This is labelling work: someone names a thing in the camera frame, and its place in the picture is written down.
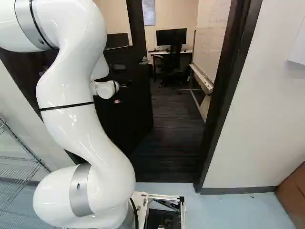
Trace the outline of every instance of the dark door frame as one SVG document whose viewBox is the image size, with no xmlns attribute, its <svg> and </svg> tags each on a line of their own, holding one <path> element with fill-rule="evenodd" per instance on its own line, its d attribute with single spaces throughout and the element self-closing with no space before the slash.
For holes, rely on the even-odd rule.
<svg viewBox="0 0 305 229">
<path fill-rule="evenodd" d="M 203 140 L 199 176 L 193 186 L 200 192 L 221 134 L 251 40 L 263 0 L 232 0 L 223 48 L 214 83 Z"/>
</svg>

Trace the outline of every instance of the dark carpet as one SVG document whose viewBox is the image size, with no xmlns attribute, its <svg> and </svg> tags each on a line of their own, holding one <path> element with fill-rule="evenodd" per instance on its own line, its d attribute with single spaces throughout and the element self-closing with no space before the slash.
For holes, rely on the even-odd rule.
<svg viewBox="0 0 305 229">
<path fill-rule="evenodd" d="M 193 182 L 204 122 L 189 91 L 158 85 L 151 81 L 153 129 L 130 156 L 137 182 Z"/>
</svg>

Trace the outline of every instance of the robotic arm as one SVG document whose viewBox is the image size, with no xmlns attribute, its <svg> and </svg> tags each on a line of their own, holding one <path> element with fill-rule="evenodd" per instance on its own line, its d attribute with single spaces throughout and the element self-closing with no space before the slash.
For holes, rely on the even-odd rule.
<svg viewBox="0 0 305 229">
<path fill-rule="evenodd" d="M 98 7 L 92 0 L 0 3 L 0 47 L 15 52 L 60 49 L 37 84 L 37 101 L 55 141 L 89 162 L 47 175 L 34 194 L 35 212 L 57 227 L 120 227 L 130 209 L 135 174 L 105 134 L 93 104 L 91 81 L 109 73 L 103 56 L 106 26 Z M 109 98 L 113 82 L 97 87 L 101 97 Z"/>
</svg>

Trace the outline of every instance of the window blind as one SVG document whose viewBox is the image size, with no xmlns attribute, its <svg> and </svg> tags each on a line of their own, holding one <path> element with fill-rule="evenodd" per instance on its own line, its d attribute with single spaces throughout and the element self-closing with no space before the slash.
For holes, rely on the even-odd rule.
<svg viewBox="0 0 305 229">
<path fill-rule="evenodd" d="M 142 0 L 144 25 L 156 25 L 155 0 Z"/>
</svg>

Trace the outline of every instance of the baseboard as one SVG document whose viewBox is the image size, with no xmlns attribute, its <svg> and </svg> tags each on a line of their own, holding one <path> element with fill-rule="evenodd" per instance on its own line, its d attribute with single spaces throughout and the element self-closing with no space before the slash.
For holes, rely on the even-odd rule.
<svg viewBox="0 0 305 229">
<path fill-rule="evenodd" d="M 220 195 L 220 194 L 244 194 L 244 193 L 264 193 L 274 192 L 277 186 L 266 187 L 230 187 L 230 188 L 213 188 L 203 187 L 200 191 L 201 195 Z"/>
</svg>

